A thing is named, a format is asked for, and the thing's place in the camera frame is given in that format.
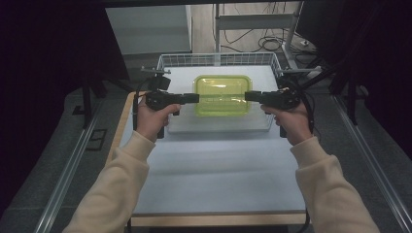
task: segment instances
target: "sleeve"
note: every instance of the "sleeve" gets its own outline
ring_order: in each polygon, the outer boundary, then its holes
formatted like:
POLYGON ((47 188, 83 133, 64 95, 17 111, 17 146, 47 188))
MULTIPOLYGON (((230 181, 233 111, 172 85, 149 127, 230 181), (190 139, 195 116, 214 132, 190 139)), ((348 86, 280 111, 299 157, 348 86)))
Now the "sleeve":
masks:
POLYGON ((343 177, 336 156, 328 155, 313 137, 291 149, 315 232, 379 232, 355 188, 343 177))
POLYGON ((136 207, 155 144, 133 131, 99 174, 63 232, 122 232, 136 207))

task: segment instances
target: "forearm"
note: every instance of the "forearm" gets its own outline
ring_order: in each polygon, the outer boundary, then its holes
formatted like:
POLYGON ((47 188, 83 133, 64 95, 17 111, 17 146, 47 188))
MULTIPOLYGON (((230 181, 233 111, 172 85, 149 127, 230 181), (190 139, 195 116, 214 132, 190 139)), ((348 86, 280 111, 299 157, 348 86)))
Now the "forearm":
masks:
POLYGON ((296 180, 315 231, 379 232, 361 197, 343 177, 339 161, 311 138, 292 148, 296 180))
POLYGON ((134 210, 149 172, 155 144, 133 132, 128 143, 100 173, 64 232, 117 232, 134 210))

